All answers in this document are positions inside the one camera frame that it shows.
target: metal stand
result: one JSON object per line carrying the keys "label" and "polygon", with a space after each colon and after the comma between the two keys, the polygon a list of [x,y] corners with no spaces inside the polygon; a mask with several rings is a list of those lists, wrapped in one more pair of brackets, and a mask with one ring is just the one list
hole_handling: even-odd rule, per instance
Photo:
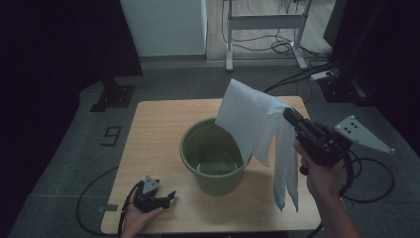
{"label": "metal stand", "polygon": [[301,69],[308,68],[305,59],[300,50],[300,41],[303,30],[308,19],[308,12],[312,0],[307,0],[305,10],[299,14],[279,14],[264,16],[233,16],[232,0],[229,0],[228,13],[228,43],[226,48],[226,71],[233,70],[233,52],[232,52],[232,31],[234,30],[261,30],[261,29],[297,29],[296,42],[291,42],[294,56]]}
{"label": "metal stand", "polygon": [[356,80],[346,86],[340,85],[339,79],[321,79],[318,83],[327,102],[353,102],[357,106],[372,106],[369,95]]}
{"label": "metal stand", "polygon": [[133,97],[136,86],[120,86],[106,69],[101,70],[105,90],[98,103],[93,104],[90,112],[104,112],[107,108],[127,108]]}

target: wall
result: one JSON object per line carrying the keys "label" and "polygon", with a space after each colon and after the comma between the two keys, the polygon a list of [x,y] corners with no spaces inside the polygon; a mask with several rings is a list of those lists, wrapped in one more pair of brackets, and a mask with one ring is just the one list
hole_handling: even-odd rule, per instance
{"label": "wall", "polygon": [[139,57],[205,54],[205,0],[121,0],[121,5]]}

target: wooden table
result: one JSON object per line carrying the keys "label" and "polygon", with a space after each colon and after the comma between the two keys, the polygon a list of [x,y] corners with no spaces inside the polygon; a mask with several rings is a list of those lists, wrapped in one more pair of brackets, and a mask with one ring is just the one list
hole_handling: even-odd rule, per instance
{"label": "wooden table", "polygon": [[[307,111],[297,96],[281,97],[303,116]],[[222,99],[146,101],[138,105],[120,168],[108,204],[117,211],[106,211],[101,229],[117,233],[120,212],[130,189],[146,175],[160,179],[157,197],[176,190],[170,209],[149,222],[145,233],[247,232],[314,229],[320,222],[315,202],[299,174],[299,211],[286,196],[281,212],[273,201],[274,144],[270,149],[270,168],[251,159],[237,188],[225,196],[211,196],[200,190],[194,175],[184,166],[179,143],[194,123],[216,117]]]}

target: wrist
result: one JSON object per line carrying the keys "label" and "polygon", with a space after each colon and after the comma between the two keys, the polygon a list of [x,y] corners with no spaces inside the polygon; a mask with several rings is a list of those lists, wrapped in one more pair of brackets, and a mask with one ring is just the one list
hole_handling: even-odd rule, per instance
{"label": "wrist", "polygon": [[318,205],[322,205],[322,206],[337,205],[338,203],[342,204],[341,199],[337,192],[330,193],[330,194],[326,193],[326,194],[321,194],[321,195],[320,194],[314,195],[314,199]]}
{"label": "wrist", "polygon": [[134,232],[130,232],[130,231],[123,231],[123,233],[121,234],[121,238],[135,238],[136,237],[136,233]]}

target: human hand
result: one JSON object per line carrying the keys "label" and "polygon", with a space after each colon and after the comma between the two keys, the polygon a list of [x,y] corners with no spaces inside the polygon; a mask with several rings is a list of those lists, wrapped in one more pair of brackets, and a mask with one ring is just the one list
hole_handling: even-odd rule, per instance
{"label": "human hand", "polygon": [[126,216],[124,219],[124,227],[121,237],[122,238],[133,238],[136,237],[137,233],[139,233],[146,225],[146,223],[158,216],[163,212],[163,207],[159,207],[151,212],[144,213],[139,210],[134,204],[134,197],[136,194],[137,188],[133,191],[130,197],[130,204],[127,206],[126,209]]}
{"label": "human hand", "polygon": [[339,198],[339,178],[341,168],[343,167],[343,160],[338,161],[335,165],[330,167],[318,166],[309,157],[299,142],[294,142],[293,147],[296,152],[302,156],[301,164],[309,170],[306,183],[309,192],[313,195],[316,201]]}

